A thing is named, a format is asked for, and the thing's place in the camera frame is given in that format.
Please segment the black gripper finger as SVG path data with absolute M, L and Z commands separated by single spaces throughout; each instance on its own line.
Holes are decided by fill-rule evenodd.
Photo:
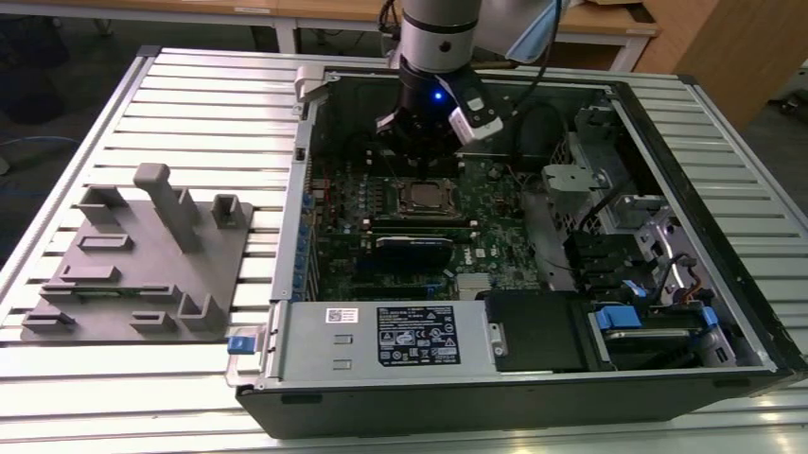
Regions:
M 412 168 L 412 175 L 423 179 L 427 175 L 427 148 L 422 143 L 410 142 L 403 146 L 403 156 Z
M 427 147 L 426 176 L 452 178 L 455 176 L 455 141 L 439 141 Z

